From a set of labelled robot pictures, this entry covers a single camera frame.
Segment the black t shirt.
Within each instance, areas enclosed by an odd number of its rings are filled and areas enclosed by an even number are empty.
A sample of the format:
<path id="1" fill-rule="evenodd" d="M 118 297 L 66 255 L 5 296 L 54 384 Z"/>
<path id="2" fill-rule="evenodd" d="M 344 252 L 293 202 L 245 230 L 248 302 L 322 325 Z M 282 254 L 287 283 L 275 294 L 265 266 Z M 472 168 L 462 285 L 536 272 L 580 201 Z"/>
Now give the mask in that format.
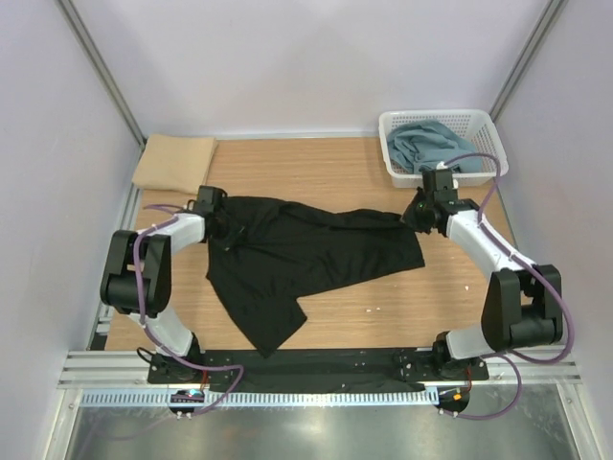
<path id="1" fill-rule="evenodd" d="M 415 232 L 394 213 L 228 196 L 216 219 L 226 227 L 209 238 L 207 278 L 262 357 L 307 322 L 299 298 L 424 266 Z"/>

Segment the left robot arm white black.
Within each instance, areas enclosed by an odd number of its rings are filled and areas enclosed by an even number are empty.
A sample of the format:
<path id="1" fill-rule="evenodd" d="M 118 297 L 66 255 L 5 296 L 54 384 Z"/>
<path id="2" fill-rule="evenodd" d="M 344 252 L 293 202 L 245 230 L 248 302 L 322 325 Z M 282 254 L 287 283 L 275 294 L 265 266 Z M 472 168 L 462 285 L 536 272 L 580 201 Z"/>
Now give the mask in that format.
<path id="1" fill-rule="evenodd" d="M 138 324 L 157 353 L 170 359 L 170 372 L 184 383 L 196 381 L 210 368 L 203 364 L 195 334 L 170 305 L 172 256 L 193 244 L 226 237 L 231 230 L 220 212 L 180 212 L 140 231 L 119 230 L 109 244 L 102 303 Z"/>

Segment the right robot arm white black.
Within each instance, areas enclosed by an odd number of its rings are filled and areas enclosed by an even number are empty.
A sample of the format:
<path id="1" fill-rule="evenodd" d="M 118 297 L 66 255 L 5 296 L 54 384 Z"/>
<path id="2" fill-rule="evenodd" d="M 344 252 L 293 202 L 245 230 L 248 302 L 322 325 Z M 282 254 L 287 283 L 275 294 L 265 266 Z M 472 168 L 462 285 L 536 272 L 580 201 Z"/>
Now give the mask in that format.
<path id="1" fill-rule="evenodd" d="M 569 355 L 571 344 L 550 358 L 520 352 L 558 343 L 564 334 L 568 341 L 574 338 L 561 295 L 561 274 L 553 265 L 536 264 L 516 252 L 476 202 L 459 199 L 451 190 L 439 193 L 419 188 L 402 218 L 420 233 L 436 230 L 461 246 L 488 281 L 480 321 L 437 336 L 431 356 L 436 375 L 452 380 L 470 361 L 506 353 L 540 365 L 558 363 Z"/>

